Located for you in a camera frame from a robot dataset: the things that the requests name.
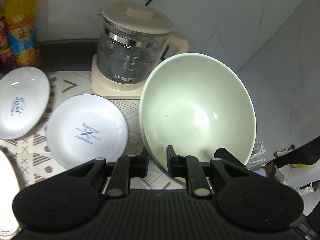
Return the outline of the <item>white plate Baking print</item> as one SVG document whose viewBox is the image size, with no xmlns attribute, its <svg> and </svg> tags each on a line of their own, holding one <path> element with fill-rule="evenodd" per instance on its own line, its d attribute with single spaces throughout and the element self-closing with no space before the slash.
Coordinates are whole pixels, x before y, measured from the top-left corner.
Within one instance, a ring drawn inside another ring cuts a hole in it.
<svg viewBox="0 0 320 240">
<path fill-rule="evenodd" d="M 52 157 L 66 169 L 95 158 L 117 161 L 128 137 L 127 123 L 118 107 L 93 94 L 76 95 L 59 104 L 47 125 Z"/>
</svg>

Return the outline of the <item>pale green bowl front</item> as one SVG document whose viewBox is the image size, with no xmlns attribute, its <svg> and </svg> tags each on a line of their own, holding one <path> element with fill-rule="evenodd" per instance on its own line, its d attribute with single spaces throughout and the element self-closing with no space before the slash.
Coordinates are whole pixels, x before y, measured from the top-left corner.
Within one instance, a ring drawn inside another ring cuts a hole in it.
<svg viewBox="0 0 320 240">
<path fill-rule="evenodd" d="M 247 164 L 257 124 L 249 93 L 219 60 L 182 53 L 160 63 L 147 78 L 139 101 L 139 128 L 157 167 L 167 173 L 167 146 L 178 155 L 209 162 L 225 148 Z"/>
</svg>

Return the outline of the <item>white plate Sweet print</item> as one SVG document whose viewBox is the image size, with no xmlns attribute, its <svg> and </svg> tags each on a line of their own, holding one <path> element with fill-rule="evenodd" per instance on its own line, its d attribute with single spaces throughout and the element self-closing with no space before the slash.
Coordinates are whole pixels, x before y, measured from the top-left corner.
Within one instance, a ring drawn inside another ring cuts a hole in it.
<svg viewBox="0 0 320 240">
<path fill-rule="evenodd" d="M 46 110 L 48 77 L 35 67 L 12 70 L 1 78 L 1 139 L 18 139 L 30 132 Z"/>
</svg>

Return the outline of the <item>white plate brown rim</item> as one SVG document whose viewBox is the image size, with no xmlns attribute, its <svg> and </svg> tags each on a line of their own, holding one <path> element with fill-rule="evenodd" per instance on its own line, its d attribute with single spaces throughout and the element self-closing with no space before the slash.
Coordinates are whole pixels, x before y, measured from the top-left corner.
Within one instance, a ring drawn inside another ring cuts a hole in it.
<svg viewBox="0 0 320 240">
<path fill-rule="evenodd" d="M 19 191 L 14 169 L 1 151 L 1 239 L 11 239 L 19 228 L 12 210 L 12 202 Z"/>
</svg>

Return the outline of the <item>white utensil sterilizer holder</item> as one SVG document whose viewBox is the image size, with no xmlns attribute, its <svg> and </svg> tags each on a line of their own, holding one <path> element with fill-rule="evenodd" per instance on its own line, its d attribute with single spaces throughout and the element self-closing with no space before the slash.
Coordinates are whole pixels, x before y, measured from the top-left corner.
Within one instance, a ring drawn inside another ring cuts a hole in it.
<svg viewBox="0 0 320 240">
<path fill-rule="evenodd" d="M 262 177 L 267 177 L 267 173 L 264 169 L 264 166 L 266 165 L 265 154 L 266 154 L 266 149 L 264 148 L 263 142 L 257 143 L 253 147 L 252 154 L 246 165 L 250 171 Z"/>
</svg>

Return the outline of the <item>cream kettle base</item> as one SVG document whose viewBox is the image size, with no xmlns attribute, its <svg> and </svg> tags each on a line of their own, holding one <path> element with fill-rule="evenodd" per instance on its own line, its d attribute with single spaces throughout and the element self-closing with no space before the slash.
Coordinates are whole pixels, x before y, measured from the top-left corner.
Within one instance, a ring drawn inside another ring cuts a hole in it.
<svg viewBox="0 0 320 240">
<path fill-rule="evenodd" d="M 97 54 L 92 57 L 91 86 L 93 92 L 109 100 L 140 99 L 146 81 L 121 84 L 106 78 L 98 68 Z"/>
</svg>

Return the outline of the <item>patterned fringed table cloth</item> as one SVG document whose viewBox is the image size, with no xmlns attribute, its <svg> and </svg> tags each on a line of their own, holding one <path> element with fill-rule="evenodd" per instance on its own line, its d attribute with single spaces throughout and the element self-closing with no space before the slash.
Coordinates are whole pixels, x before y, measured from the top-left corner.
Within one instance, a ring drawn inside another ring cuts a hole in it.
<svg viewBox="0 0 320 240">
<path fill-rule="evenodd" d="M 20 138 L 1 140 L 20 189 L 96 157 L 111 163 L 141 154 L 138 100 L 98 96 L 90 72 L 54 72 L 48 80 L 48 104 L 35 127 Z"/>
</svg>

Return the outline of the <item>glass electric kettle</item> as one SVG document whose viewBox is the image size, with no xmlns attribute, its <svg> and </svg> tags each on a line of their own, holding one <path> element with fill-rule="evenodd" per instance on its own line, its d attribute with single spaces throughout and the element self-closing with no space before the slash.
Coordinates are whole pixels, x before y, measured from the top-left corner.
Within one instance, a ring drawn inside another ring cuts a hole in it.
<svg viewBox="0 0 320 240">
<path fill-rule="evenodd" d="M 185 36 L 175 32 L 170 18 L 156 9 L 135 2 L 116 2 L 108 4 L 102 16 L 97 65 L 112 82 L 142 83 L 169 44 L 175 46 L 175 54 L 188 51 Z"/>
</svg>

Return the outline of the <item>red drink can lower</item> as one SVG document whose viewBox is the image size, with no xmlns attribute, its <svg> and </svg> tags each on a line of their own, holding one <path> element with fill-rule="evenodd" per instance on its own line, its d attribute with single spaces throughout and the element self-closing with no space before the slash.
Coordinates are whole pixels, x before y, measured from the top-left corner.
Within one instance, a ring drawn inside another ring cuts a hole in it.
<svg viewBox="0 0 320 240">
<path fill-rule="evenodd" d="M 16 60 L 12 52 L 12 46 L 2 48 L 0 57 L 6 73 L 16 68 Z"/>
</svg>

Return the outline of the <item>orange juice bottle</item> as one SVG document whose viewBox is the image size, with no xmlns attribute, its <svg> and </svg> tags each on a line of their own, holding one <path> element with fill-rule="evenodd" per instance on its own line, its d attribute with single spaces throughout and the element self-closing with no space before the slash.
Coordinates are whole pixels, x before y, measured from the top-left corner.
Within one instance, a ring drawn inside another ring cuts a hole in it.
<svg viewBox="0 0 320 240">
<path fill-rule="evenodd" d="M 6 0 L 4 16 L 8 24 L 9 40 L 19 67 L 40 66 L 37 45 L 35 0 Z"/>
</svg>

